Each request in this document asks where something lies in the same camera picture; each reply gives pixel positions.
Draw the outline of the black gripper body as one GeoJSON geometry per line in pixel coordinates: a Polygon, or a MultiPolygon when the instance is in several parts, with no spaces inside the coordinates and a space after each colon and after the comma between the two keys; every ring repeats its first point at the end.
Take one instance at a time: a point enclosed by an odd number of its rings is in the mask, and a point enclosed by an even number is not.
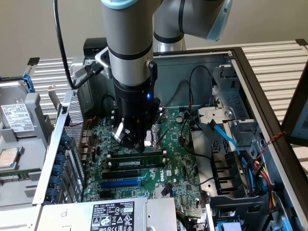
{"type": "Polygon", "coordinates": [[[114,80],[114,89],[125,127],[135,127],[138,122],[148,127],[154,122],[160,100],[154,96],[154,83],[151,80],[133,87],[114,80]]]}

